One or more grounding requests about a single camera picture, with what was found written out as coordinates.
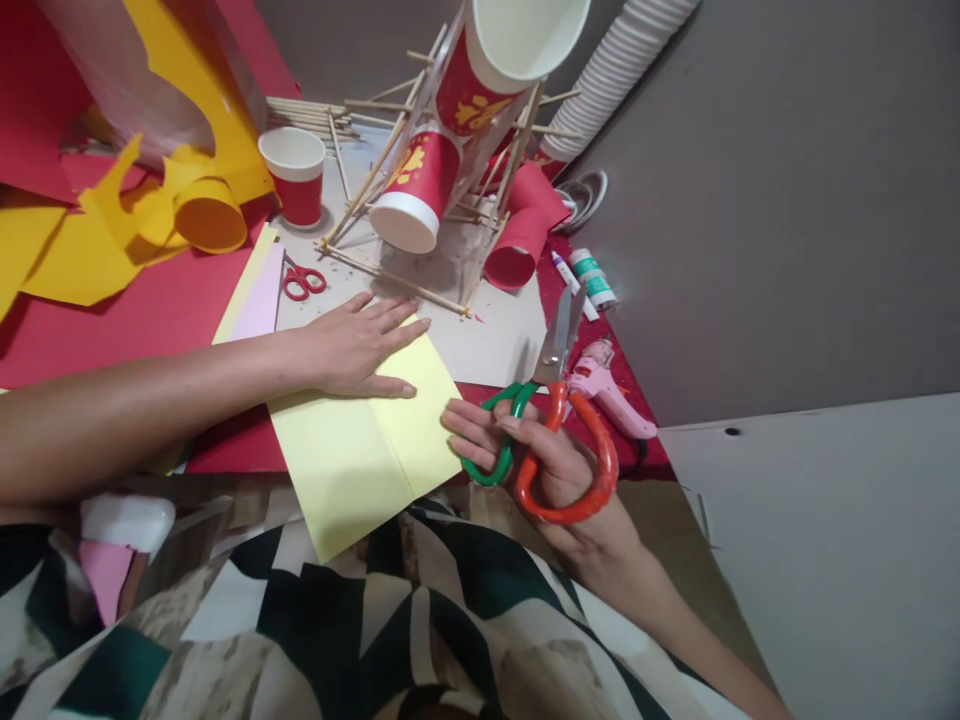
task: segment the hand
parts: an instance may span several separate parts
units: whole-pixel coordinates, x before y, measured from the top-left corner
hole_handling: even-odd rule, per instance
[[[366,307],[373,293],[362,292],[302,328],[288,331],[293,344],[285,356],[304,387],[331,395],[412,398],[417,389],[401,378],[377,375],[387,357],[430,327],[423,318],[401,327],[417,301],[390,298]]]
[[[454,451],[484,472],[490,472],[496,464],[504,433],[529,445],[530,451],[540,458],[542,468],[535,487],[541,491],[541,500],[551,507],[573,504],[593,482],[593,454],[577,447],[563,430],[550,432],[539,422],[539,412],[533,405],[527,405],[520,420],[510,415],[509,400],[498,403],[491,413],[453,399],[440,420],[444,427],[457,433],[450,438]],[[517,467],[519,462],[515,463],[512,476]],[[552,525],[529,516],[528,519],[578,575],[576,570],[581,567],[632,562],[641,548],[633,521],[616,494],[600,512],[576,525]]]

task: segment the gray wall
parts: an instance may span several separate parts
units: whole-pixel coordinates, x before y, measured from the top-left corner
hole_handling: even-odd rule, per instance
[[[551,74],[547,94],[573,86],[622,5],[623,0],[593,0],[580,40]],[[303,97],[328,103],[371,97],[413,77],[420,68],[406,51],[429,51],[440,26],[453,19],[458,7],[456,0],[257,0]],[[374,16],[381,32],[374,32]],[[540,120],[547,121],[556,110],[545,108]]]
[[[960,390],[960,3],[704,0],[581,158],[663,425]]]

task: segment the paper cup tower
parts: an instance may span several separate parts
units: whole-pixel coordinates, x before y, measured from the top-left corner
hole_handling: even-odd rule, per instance
[[[563,62],[580,37],[589,9],[590,0],[546,5],[543,0],[471,0],[433,97],[437,122],[417,128],[403,162],[371,211],[371,223],[386,242],[418,253],[436,246],[463,146]],[[427,153],[424,136],[437,139],[431,147],[439,152]],[[417,182],[404,174],[409,163],[427,160],[433,164],[429,173],[426,166],[411,168],[421,170]]]

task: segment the patterned clothing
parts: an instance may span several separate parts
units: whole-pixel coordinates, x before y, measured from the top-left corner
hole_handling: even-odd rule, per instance
[[[744,717],[592,593],[430,500],[324,566],[302,520],[276,527],[106,629],[73,550],[0,528],[0,718]]]

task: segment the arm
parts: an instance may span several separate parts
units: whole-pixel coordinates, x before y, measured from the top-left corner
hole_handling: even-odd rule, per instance
[[[426,332],[412,301],[361,293],[309,325],[60,378],[0,396],[0,519],[99,491],[174,443],[259,403],[316,388],[412,397],[375,374]]]
[[[442,421],[457,433],[453,449],[486,471],[493,468],[503,433],[529,445],[540,458],[541,487],[554,507],[576,501],[593,479],[593,460],[566,433],[554,434],[536,421],[528,405],[524,419],[500,405],[491,414],[451,400]],[[532,520],[557,551],[567,572],[646,632],[752,718],[789,718],[777,696],[700,621],[671,582],[660,561],[643,545],[633,521],[614,495],[599,513],[577,525]]]

